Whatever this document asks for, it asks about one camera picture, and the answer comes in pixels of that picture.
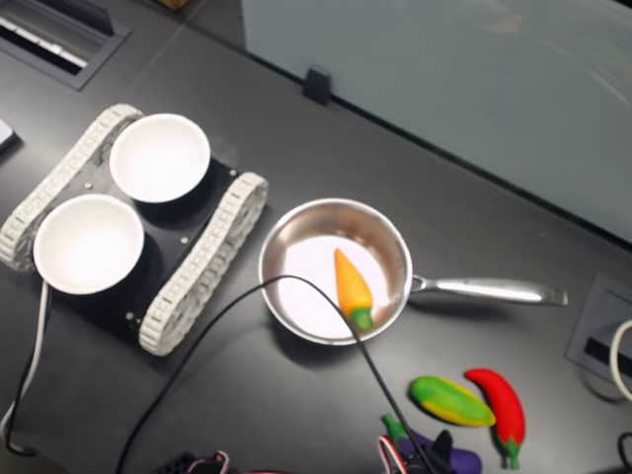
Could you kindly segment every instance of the orange toy carrot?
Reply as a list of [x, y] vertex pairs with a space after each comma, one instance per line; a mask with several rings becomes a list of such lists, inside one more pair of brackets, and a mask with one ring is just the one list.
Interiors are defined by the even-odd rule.
[[335, 258], [336, 288], [340, 309], [358, 329], [368, 331], [373, 327], [371, 292], [357, 268], [340, 249], [336, 249]]

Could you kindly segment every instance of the toy eggplant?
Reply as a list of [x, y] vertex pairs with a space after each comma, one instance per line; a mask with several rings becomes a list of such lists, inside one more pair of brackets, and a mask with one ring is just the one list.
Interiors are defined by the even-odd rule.
[[[382, 421], [386, 425], [388, 437], [395, 445], [395, 448], [400, 452], [402, 457], [410, 458], [415, 453], [415, 447], [408, 438], [404, 427], [395, 421], [390, 414], [384, 415]], [[413, 435], [415, 435], [415, 439], [421, 446], [433, 444], [430, 439], [422, 434], [413, 432]], [[475, 452], [465, 449], [453, 448], [449, 455], [449, 463], [456, 471], [456, 474], [481, 474], [483, 472], [483, 462], [481, 458]]]
[[411, 395], [436, 417], [465, 427], [490, 427], [492, 410], [472, 392], [440, 377], [419, 377], [411, 383]]

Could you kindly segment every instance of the dark gray table surface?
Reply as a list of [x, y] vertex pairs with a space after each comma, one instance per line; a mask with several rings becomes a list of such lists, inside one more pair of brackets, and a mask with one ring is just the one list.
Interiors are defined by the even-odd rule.
[[[0, 158], [0, 220], [107, 106], [186, 115], [235, 147], [240, 169], [271, 183], [267, 211], [193, 333], [256, 283], [263, 239], [286, 211], [315, 198], [358, 199], [392, 219], [422, 275], [519, 277], [570, 294], [564, 309], [417, 298], [368, 345], [411, 424], [427, 435], [444, 428], [408, 401], [411, 379], [438, 374], [467, 385], [465, 369], [489, 366], [524, 406], [522, 472], [617, 465], [615, 440], [632, 428], [631, 406], [597, 399], [564, 352], [594, 273], [632, 284], [632, 255], [347, 110], [303, 99], [296, 85], [195, 31], [165, 45], [178, 24], [154, 9], [118, 2], [113, 12], [133, 34], [81, 92], [0, 53], [0, 115], [25, 140]], [[30, 349], [38, 297], [35, 276], [0, 267], [1, 407]], [[191, 340], [156, 359], [54, 309], [19, 432], [73, 473], [113, 472], [126, 435]], [[255, 295], [199, 347], [126, 472], [218, 448], [242, 469], [379, 472], [375, 439], [388, 411], [356, 348], [296, 339]], [[483, 457], [486, 472], [500, 471], [487, 430], [452, 432]]]

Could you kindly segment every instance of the toy vegetable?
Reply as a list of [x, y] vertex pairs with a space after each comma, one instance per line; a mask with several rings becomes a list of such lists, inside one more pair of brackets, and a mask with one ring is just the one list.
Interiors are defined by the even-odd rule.
[[345, 316], [361, 331], [373, 327], [371, 306], [373, 300], [366, 281], [340, 249], [336, 249], [336, 288], [338, 304]]
[[[408, 438], [404, 427], [395, 421], [391, 415], [384, 415], [382, 421], [388, 430], [388, 437], [391, 439], [402, 457], [408, 459], [415, 453], [415, 447]], [[413, 432], [415, 439], [421, 446], [433, 444], [427, 437]], [[481, 474], [483, 472], [483, 463], [481, 458], [475, 452], [465, 449], [453, 448], [449, 457], [450, 465], [456, 471], [456, 474]]]
[[479, 385], [490, 400], [497, 418], [496, 433], [510, 458], [512, 469], [519, 467], [517, 455], [524, 440], [524, 412], [512, 387], [489, 368], [473, 368], [465, 378]]
[[490, 427], [494, 414], [469, 390], [440, 377], [419, 377], [411, 384], [411, 395], [438, 418], [466, 427]]

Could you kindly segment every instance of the frosted glass panel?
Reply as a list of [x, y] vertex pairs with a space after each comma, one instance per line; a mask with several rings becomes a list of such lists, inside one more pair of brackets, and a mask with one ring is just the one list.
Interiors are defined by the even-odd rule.
[[632, 241], [632, 10], [611, 0], [243, 0], [248, 50]]

